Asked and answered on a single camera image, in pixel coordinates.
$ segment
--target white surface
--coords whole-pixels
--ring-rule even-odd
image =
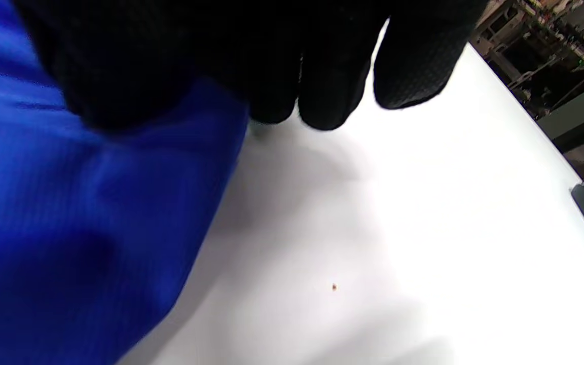
[[[336,132],[247,139],[176,308],[121,363],[584,363],[577,182],[472,48],[422,106],[369,85]]]

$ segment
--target blue sleeve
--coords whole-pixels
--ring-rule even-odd
[[[246,106],[81,127],[0,0],[0,364],[110,365],[171,309],[236,164]]]

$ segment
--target gloved hand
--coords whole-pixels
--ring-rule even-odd
[[[383,108],[445,86],[487,0],[13,0],[69,110],[106,130],[139,125],[210,76],[262,123],[342,125],[359,104],[371,53]]]

